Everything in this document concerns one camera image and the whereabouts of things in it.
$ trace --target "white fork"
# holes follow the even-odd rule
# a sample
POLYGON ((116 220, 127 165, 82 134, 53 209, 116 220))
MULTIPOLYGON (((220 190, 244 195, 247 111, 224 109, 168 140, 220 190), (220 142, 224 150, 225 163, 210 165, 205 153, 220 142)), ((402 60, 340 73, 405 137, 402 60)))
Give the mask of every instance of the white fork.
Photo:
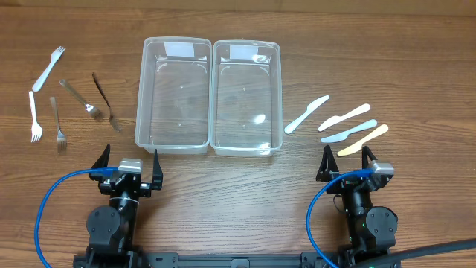
POLYGON ((43 129, 36 121, 35 99, 33 97, 33 92, 28 92, 28 95, 30 96, 31 117, 33 118, 33 124, 31 125, 31 142, 37 142, 42 137, 43 129))
POLYGON ((33 88, 32 88, 33 91, 38 92, 42 88, 43 84, 46 81, 46 77, 48 77, 51 69, 54 66, 54 63, 56 63, 60 59, 65 49, 66 48, 63 48, 62 46, 60 46, 55 51, 53 51, 53 53, 51 53, 51 62, 48 65, 48 67, 46 67, 46 70, 42 73, 42 75, 39 76, 38 80, 33 85, 33 88))

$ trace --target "clear plastic bin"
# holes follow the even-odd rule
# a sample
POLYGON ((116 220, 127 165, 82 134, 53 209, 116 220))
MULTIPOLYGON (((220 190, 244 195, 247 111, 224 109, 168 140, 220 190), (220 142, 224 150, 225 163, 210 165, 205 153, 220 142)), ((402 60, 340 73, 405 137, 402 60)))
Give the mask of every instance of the clear plastic bin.
POLYGON ((159 153, 206 153, 211 43, 190 37, 145 40, 135 143, 159 153))
POLYGON ((280 47, 222 40, 213 47, 209 139, 223 156, 270 156, 283 143, 280 47))

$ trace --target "silver fork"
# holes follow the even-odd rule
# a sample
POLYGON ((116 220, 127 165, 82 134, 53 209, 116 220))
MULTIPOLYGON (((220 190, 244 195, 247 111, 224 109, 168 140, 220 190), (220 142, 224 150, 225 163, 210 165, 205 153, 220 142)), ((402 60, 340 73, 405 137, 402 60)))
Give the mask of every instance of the silver fork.
POLYGON ((57 136, 57 143, 58 143, 58 153, 62 153, 66 151, 66 147, 68 143, 66 142, 66 136, 61 132, 60 129, 60 120, 58 119, 58 106, 57 106, 57 100, 54 97, 50 97, 50 102, 51 102, 51 107, 53 107, 53 112, 54 112, 54 120, 57 123, 57 130, 58 130, 58 136, 57 136))
POLYGON ((53 68, 54 64, 60 59, 63 52, 65 52, 66 48, 62 46, 58 47, 53 53, 51 53, 51 62, 46 67, 46 70, 39 76, 38 80, 34 83, 32 90, 38 92, 43 84, 46 81, 46 77, 50 74, 51 69, 53 68))
POLYGON ((43 128, 41 128, 36 121, 35 98, 33 97, 33 92, 28 92, 28 96, 30 97, 31 117, 33 118, 33 124, 31 125, 31 142, 37 142, 42 137, 43 128))
POLYGON ((81 102, 82 105, 84 105, 84 107, 86 108, 86 111, 92 118, 94 118, 97 121, 103 120, 103 113, 97 107, 94 107, 91 104, 88 104, 86 100, 83 97, 81 97, 80 93, 78 93, 76 89, 74 89, 68 83, 68 81, 62 79, 59 82, 59 84, 61 84, 61 86, 63 86, 69 93, 71 93, 73 97, 75 97, 79 102, 81 102))
POLYGON ((106 102, 107 106, 109 107, 109 123, 111 124, 112 128, 115 131, 120 132, 120 130, 122 128, 119 126, 118 121, 116 120, 116 118, 112 114, 111 106, 109 105, 109 102, 107 101, 103 90, 101 89, 101 87, 99 86, 99 83, 97 82, 96 74, 92 73, 92 79, 94 80, 94 83, 96 84, 96 87, 99 90, 99 93, 101 93, 101 95, 103 96, 104 101, 106 102))

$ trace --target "utensil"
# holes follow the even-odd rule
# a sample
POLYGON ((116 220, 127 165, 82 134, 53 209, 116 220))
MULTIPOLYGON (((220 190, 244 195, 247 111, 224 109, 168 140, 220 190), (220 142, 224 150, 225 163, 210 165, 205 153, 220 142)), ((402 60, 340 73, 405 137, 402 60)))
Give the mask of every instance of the utensil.
POLYGON ((361 113, 368 112, 369 110, 370 110, 370 104, 368 104, 368 103, 362 104, 361 106, 355 108, 354 110, 348 112, 345 115, 342 115, 342 116, 334 115, 331 118, 325 120, 325 122, 323 122, 319 126, 318 130, 323 131, 323 130, 325 130, 326 128, 328 128, 330 126, 333 126, 333 125, 335 125, 339 122, 342 122, 342 121, 344 121, 348 118, 351 118, 353 116, 360 115, 361 113))
POLYGON ((374 131, 372 131, 369 135, 366 135, 363 139, 360 141, 357 141, 355 144, 350 145, 349 147, 339 151, 337 153, 338 156, 348 156, 353 153, 357 153, 360 151, 362 146, 364 145, 365 142, 376 138, 380 136, 383 133, 386 133, 388 131, 388 126, 386 124, 381 125, 380 127, 377 127, 374 131))
POLYGON ((46 77, 48 77, 54 64, 60 59, 62 53, 65 52, 65 50, 66 48, 60 46, 55 51, 53 51, 53 53, 51 53, 51 62, 48 64, 48 67, 46 67, 46 70, 42 73, 42 75, 39 76, 38 80, 33 84, 33 91, 38 92, 42 88, 46 81, 46 77))
POLYGON ((62 153, 66 151, 66 146, 68 143, 66 142, 66 136, 61 132, 60 129, 60 120, 58 119, 58 107, 57 107, 57 100, 54 97, 50 97, 51 107, 53 107, 54 112, 54 120, 57 123, 57 144, 58 144, 58 153, 62 153))
POLYGON ((99 90, 99 93, 101 93, 101 95, 103 96, 104 101, 106 102, 107 106, 109 107, 109 123, 111 124, 112 128, 115 131, 120 132, 120 130, 122 128, 119 126, 118 122, 116 121, 116 118, 112 114, 111 106, 109 105, 109 102, 107 101, 103 90, 101 89, 101 87, 99 86, 99 83, 97 82, 96 74, 92 73, 92 79, 94 80, 94 83, 96 84, 96 87, 99 90))
POLYGON ((372 120, 369 120, 365 123, 359 124, 357 127, 353 127, 350 130, 343 131, 339 134, 335 134, 335 135, 332 135, 332 136, 327 137, 327 138, 322 138, 321 142, 323 142, 323 143, 333 143, 333 142, 343 141, 352 133, 356 133, 356 132, 362 131, 362 130, 368 130, 372 127, 375 127, 376 125, 377 125, 377 120, 372 119, 372 120))
POLYGON ((284 128, 284 133, 291 134, 296 129, 296 127, 298 127, 304 121, 304 119, 307 118, 308 115, 310 115, 312 112, 314 112, 320 105, 322 105, 323 103, 325 103, 329 99, 330 99, 329 95, 326 95, 326 96, 320 97, 319 99, 314 100, 313 102, 311 102, 307 106, 307 110, 306 110, 305 113, 303 113, 300 117, 298 117, 296 120, 294 120, 293 122, 291 122, 289 125, 287 125, 284 128))
POLYGON ((103 113, 96 107, 92 106, 91 104, 88 104, 86 100, 81 97, 80 93, 76 91, 69 83, 68 81, 62 79, 59 84, 63 86, 69 93, 73 95, 79 102, 81 102, 82 105, 86 108, 86 111, 88 114, 94 118, 97 121, 103 120, 103 113))
POLYGON ((43 128, 41 128, 36 121, 35 98, 33 97, 33 92, 28 92, 28 96, 30 97, 31 117, 33 118, 33 124, 31 125, 31 142, 37 142, 42 137, 43 128))

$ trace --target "white label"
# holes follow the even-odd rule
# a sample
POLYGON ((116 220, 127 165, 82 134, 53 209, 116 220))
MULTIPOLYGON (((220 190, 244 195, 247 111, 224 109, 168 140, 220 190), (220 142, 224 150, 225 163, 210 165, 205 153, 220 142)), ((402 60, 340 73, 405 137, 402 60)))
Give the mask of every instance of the white label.
POLYGON ((193 43, 187 42, 164 42, 165 54, 176 57, 195 57, 193 43))
POLYGON ((230 59, 253 60, 258 55, 258 47, 254 45, 230 45, 230 59))

